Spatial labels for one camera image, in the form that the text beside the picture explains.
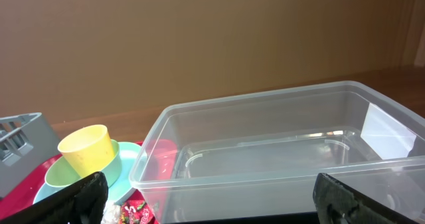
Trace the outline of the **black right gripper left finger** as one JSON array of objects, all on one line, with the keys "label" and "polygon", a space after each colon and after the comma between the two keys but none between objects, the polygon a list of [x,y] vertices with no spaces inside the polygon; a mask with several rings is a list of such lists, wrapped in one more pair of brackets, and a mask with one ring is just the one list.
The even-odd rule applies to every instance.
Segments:
[{"label": "black right gripper left finger", "polygon": [[34,205],[1,220],[1,224],[100,224],[108,199],[104,173],[97,171]]}]

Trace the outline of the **red snack wrapper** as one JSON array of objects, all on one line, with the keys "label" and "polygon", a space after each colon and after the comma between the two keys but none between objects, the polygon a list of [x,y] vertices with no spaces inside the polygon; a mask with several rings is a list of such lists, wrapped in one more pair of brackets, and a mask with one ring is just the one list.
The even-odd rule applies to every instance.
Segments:
[{"label": "red snack wrapper", "polygon": [[155,223],[152,210],[144,200],[126,201],[120,208],[119,224]]}]

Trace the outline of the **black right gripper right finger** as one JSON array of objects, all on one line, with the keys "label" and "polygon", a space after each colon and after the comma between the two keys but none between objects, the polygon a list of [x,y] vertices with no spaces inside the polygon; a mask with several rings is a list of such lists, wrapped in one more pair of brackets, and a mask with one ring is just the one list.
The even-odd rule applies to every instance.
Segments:
[{"label": "black right gripper right finger", "polygon": [[326,173],[317,175],[313,202],[321,224],[416,224]]}]

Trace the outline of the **white napkin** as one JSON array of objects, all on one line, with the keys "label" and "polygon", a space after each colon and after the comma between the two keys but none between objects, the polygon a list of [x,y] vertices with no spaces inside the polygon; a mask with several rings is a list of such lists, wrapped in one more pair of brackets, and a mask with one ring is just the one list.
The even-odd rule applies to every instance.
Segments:
[{"label": "white napkin", "polygon": [[107,201],[101,224],[118,224],[120,220],[121,206],[113,202]]}]

